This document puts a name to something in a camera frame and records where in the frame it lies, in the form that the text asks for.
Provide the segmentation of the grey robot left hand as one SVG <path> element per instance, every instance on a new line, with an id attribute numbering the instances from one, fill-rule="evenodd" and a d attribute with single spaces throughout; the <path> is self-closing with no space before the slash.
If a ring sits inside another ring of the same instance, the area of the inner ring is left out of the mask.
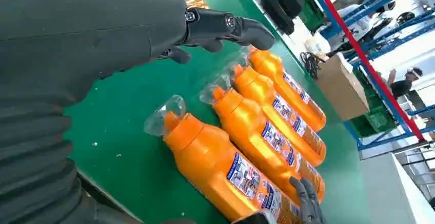
<path id="1" fill-rule="evenodd" d="M 274 44 L 255 20 L 185 0 L 1 0 L 1 104 L 75 103 L 113 73 L 159 58 L 185 64 L 179 46 L 218 52 L 223 40 Z"/>

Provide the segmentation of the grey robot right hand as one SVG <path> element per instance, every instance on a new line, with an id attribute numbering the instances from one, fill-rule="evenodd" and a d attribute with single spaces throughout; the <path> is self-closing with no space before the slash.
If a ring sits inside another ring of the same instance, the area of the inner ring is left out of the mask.
<path id="1" fill-rule="evenodd" d="M 327 223 L 326 218 L 320 208 L 317 193 L 312 183 L 306 178 L 300 180 L 290 177 L 289 182 L 296 189 L 296 195 L 300 201 L 301 223 Z M 241 217 L 232 223 L 278 223 L 278 219 L 273 214 L 263 209 L 245 217 Z"/>

